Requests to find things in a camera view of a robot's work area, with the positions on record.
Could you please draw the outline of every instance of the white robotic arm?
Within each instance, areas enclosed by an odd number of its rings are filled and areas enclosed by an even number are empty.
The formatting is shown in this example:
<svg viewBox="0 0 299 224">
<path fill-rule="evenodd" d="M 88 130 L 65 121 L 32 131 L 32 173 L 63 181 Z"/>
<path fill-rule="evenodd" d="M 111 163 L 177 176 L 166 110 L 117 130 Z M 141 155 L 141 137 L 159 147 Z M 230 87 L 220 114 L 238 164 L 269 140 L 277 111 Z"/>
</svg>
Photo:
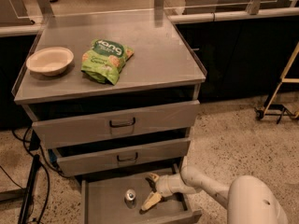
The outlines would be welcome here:
<svg viewBox="0 0 299 224">
<path fill-rule="evenodd" d="M 155 183 L 153 191 L 141 209 L 149 210 L 162 197 L 174 193 L 194 194 L 205 191 L 227 209 L 228 224 L 288 224 L 287 216 L 270 188 L 260 179 L 243 175 L 230 187 L 202 174 L 192 166 L 184 166 L 179 174 L 158 176 L 149 174 Z"/>
</svg>

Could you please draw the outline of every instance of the floor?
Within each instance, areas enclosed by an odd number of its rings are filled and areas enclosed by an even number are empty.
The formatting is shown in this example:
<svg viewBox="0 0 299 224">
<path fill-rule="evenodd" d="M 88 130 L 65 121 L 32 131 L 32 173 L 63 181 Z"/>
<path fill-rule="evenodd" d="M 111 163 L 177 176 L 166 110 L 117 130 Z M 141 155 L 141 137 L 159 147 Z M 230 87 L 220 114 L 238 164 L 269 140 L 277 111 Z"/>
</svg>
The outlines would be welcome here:
<svg viewBox="0 0 299 224">
<path fill-rule="evenodd" d="M 55 14 L 97 12 L 125 7 L 152 7 L 152 0 L 59 0 L 52 3 Z M 32 0 L 24 0 L 28 12 L 38 14 Z M 289 223 L 299 219 L 299 132 L 298 120 L 283 118 L 279 125 L 275 117 L 255 118 L 254 107 L 261 106 L 265 96 L 200 104 L 194 127 L 192 143 L 186 157 L 188 164 L 230 185 L 240 175 L 254 175 L 273 191 L 285 209 Z M 291 111 L 299 108 L 299 93 L 280 94 L 277 102 Z M 23 136 L 25 129 L 16 131 Z M 11 131 L 0 131 L 0 165 L 12 179 L 26 186 L 32 159 L 24 151 L 22 142 Z M 50 173 L 49 203 L 42 223 L 80 223 L 81 194 L 73 178 L 63 178 Z M 0 171 L 0 191 L 17 189 Z M 28 223 L 38 219 L 47 190 L 45 172 L 40 169 L 34 192 L 34 208 Z M 204 192 L 188 195 L 192 210 L 201 210 L 200 224 L 225 224 L 226 210 Z M 0 204 L 0 222 L 17 223 L 21 201 Z"/>
</svg>

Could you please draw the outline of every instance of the drawer handle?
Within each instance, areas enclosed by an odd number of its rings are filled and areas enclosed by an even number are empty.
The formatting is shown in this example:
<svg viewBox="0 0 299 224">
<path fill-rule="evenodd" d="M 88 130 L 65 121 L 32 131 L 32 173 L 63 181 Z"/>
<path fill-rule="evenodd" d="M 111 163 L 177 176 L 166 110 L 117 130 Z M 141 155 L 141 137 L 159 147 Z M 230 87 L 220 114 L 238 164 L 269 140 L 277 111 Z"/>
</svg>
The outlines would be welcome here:
<svg viewBox="0 0 299 224">
<path fill-rule="evenodd" d="M 117 158 L 118 158 L 118 161 L 136 161 L 138 159 L 138 153 L 136 152 L 134 157 L 128 158 L 128 159 L 121 160 L 119 155 Z"/>
<path fill-rule="evenodd" d="M 126 127 L 126 126 L 132 126 L 135 125 L 136 123 L 136 119 L 135 117 L 133 117 L 133 120 L 131 122 L 127 122 L 127 123 L 122 123 L 122 124 L 113 124 L 112 120 L 109 122 L 109 125 L 111 128 L 121 128 L 121 127 Z"/>
</svg>

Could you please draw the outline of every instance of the green chip bag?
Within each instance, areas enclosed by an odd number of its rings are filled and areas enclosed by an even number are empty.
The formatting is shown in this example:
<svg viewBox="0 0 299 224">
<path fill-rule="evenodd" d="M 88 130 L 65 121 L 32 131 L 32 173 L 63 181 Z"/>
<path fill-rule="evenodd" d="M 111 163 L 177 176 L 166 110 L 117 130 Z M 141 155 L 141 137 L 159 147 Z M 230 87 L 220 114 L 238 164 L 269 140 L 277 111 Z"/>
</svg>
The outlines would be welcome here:
<svg viewBox="0 0 299 224">
<path fill-rule="evenodd" d="M 126 61 L 134 51 L 119 43 L 96 39 L 82 56 L 81 71 L 100 83 L 108 81 L 115 85 Z"/>
</svg>

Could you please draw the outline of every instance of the open drawer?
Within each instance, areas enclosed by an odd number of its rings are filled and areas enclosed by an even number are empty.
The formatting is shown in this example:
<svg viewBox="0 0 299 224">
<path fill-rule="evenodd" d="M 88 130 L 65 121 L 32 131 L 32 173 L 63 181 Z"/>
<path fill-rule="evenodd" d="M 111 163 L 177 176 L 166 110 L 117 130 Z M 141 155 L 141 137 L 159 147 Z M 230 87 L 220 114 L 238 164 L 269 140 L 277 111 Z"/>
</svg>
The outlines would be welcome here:
<svg viewBox="0 0 299 224">
<path fill-rule="evenodd" d="M 141 205 L 151 192 L 147 173 L 171 175 L 178 171 L 175 164 L 167 167 L 159 165 L 135 166 L 135 172 L 128 175 L 111 177 L 98 181 L 82 181 L 82 222 L 84 224 L 164 224 L 164 223 L 197 223 L 201 212 L 193 211 L 185 195 L 177 193 L 157 203 L 149 211 L 140 212 Z M 135 206 L 129 208 L 124 195 L 128 189 L 135 191 Z"/>
<path fill-rule="evenodd" d="M 189 145 L 189 138 L 181 138 L 58 158 L 57 163 L 66 176 L 84 175 L 141 163 L 184 157 L 187 155 Z"/>
<path fill-rule="evenodd" d="M 193 126 L 199 102 L 188 101 L 34 122 L 46 148 L 68 147 Z"/>
</svg>

